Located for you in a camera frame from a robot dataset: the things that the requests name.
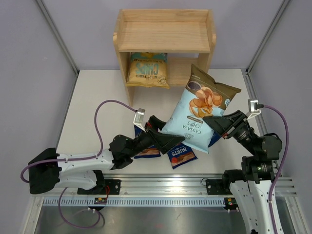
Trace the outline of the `light blue cassava chips bag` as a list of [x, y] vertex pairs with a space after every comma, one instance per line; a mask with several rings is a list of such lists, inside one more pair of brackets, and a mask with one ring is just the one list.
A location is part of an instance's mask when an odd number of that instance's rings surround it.
[[204, 118], [222, 116], [240, 92], [239, 88], [216, 82], [192, 64], [182, 96], [161, 132], [183, 136], [184, 145], [208, 153], [214, 131], [204, 122]]

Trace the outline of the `large yellow kettle chips bag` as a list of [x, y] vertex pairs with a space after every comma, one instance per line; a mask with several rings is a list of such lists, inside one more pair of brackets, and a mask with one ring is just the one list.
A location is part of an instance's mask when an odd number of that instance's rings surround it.
[[133, 52], [126, 86], [169, 88], [167, 53]]

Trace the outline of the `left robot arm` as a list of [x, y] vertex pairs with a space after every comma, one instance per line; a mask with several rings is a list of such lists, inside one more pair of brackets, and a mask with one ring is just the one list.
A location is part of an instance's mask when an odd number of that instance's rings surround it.
[[184, 141], [183, 136], [161, 133], [164, 125], [165, 122], [151, 116], [146, 129], [135, 138], [117, 135], [109, 148], [98, 154], [58, 154], [55, 148], [45, 149], [26, 167], [30, 194], [39, 195], [54, 188], [102, 193], [105, 189], [104, 172], [125, 168], [136, 155], [152, 146], [165, 154]]

